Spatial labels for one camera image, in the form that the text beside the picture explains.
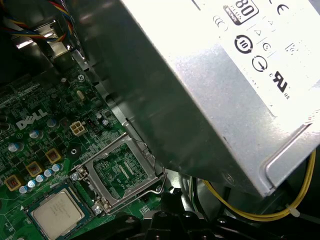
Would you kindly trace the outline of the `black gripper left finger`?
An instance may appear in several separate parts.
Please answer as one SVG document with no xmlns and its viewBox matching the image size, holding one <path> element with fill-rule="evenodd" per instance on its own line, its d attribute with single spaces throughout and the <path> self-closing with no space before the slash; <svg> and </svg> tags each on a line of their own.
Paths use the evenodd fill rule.
<svg viewBox="0 0 320 240">
<path fill-rule="evenodd" d="M 142 220 L 122 215 L 96 228 L 97 240 L 168 240 L 173 228 L 173 194 L 161 195 L 161 209 Z"/>
</svg>

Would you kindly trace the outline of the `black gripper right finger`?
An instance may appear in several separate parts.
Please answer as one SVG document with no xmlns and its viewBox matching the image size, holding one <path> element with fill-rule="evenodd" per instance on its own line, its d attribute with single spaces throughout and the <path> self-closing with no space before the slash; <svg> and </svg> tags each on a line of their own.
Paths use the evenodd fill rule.
<svg viewBox="0 0 320 240">
<path fill-rule="evenodd" d="M 192 187 L 190 201 L 195 211 L 179 211 L 174 214 L 173 222 L 177 224 L 177 240 L 251 240 L 252 226 L 227 216 L 209 221 L 200 204 L 198 189 Z"/>
</svg>

